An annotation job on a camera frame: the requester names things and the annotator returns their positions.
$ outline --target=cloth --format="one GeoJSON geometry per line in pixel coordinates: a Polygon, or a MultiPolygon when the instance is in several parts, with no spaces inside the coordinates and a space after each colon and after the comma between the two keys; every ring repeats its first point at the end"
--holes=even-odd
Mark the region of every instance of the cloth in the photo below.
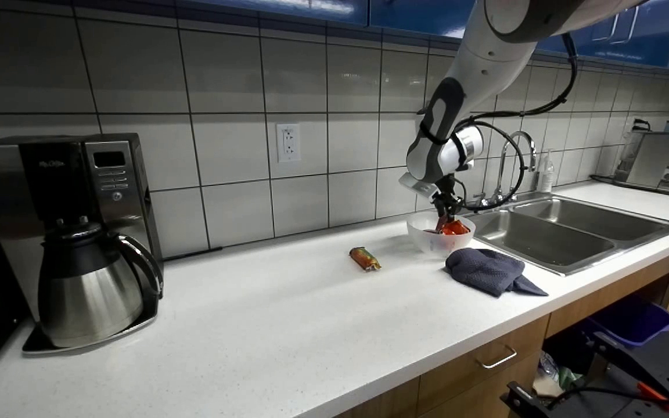
{"type": "Polygon", "coordinates": [[[549,295],[522,276],[525,262],[487,248],[461,248],[447,261],[448,274],[492,298],[502,293],[549,295]]]}

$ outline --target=sink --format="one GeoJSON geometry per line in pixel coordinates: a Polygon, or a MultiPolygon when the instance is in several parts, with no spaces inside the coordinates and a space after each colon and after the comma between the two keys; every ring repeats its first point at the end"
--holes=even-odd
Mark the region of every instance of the sink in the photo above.
{"type": "Polygon", "coordinates": [[[633,248],[669,236],[669,221],[665,218],[650,218],[567,198],[528,201],[516,205],[514,212],[606,238],[617,248],[633,248]]]}
{"type": "Polygon", "coordinates": [[[563,274],[617,251],[612,239],[514,212],[478,215],[472,221],[476,239],[563,274]]]}
{"type": "Polygon", "coordinates": [[[570,198],[522,201],[470,216],[473,238],[561,274],[669,236],[669,221],[570,198]]]}

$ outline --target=kitchen counter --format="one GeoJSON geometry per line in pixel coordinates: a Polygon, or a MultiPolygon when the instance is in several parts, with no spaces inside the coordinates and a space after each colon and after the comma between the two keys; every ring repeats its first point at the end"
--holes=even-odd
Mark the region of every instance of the kitchen counter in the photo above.
{"type": "MultiPolygon", "coordinates": [[[[605,185],[561,195],[669,218],[667,195],[605,185]]],[[[669,238],[573,276],[528,266],[550,298],[500,300],[450,282],[404,221],[177,261],[159,322],[138,334],[24,358],[31,326],[19,329],[0,351],[0,417],[332,417],[667,255],[669,238]],[[351,247],[383,270],[361,272],[351,247]]]]}

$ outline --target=electrical outlet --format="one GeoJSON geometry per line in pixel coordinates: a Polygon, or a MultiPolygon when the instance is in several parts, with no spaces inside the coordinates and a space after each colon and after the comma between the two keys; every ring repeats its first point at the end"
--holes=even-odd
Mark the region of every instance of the electrical outlet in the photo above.
{"type": "Polygon", "coordinates": [[[297,123],[277,127],[279,135],[279,164],[292,165],[302,161],[302,129],[297,123]]]}

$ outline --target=tile backsplash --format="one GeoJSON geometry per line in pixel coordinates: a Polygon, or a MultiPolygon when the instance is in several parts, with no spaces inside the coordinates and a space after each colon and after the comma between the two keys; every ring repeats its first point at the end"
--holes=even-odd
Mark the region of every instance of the tile backsplash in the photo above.
{"type": "MultiPolygon", "coordinates": [[[[0,137],[138,133],[169,259],[429,208],[398,180],[447,42],[242,22],[0,0],[0,137]],[[299,164],[279,164],[279,123],[299,127],[299,164]]],[[[536,58],[476,113],[542,104],[567,77],[536,58]]],[[[573,185],[613,173],[637,116],[665,129],[669,74],[584,66],[558,113],[495,123],[528,131],[573,185]]],[[[472,195],[497,186],[502,143],[486,137],[461,175],[472,195]]]]}

